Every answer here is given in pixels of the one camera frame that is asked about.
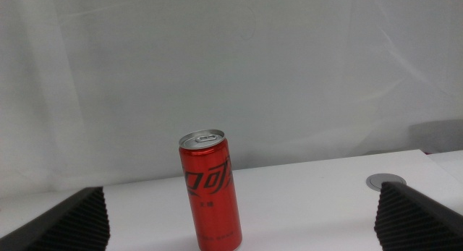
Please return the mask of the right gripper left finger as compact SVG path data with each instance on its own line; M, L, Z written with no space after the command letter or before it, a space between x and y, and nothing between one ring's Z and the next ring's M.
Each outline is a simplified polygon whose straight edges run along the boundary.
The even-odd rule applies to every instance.
M8 251L104 251L110 239L102 187L87 187L1 238Z

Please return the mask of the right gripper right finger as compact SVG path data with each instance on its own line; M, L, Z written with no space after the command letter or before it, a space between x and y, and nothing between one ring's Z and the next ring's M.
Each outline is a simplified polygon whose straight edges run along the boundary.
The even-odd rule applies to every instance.
M387 251L462 251L462 215L398 182L384 182L374 231Z

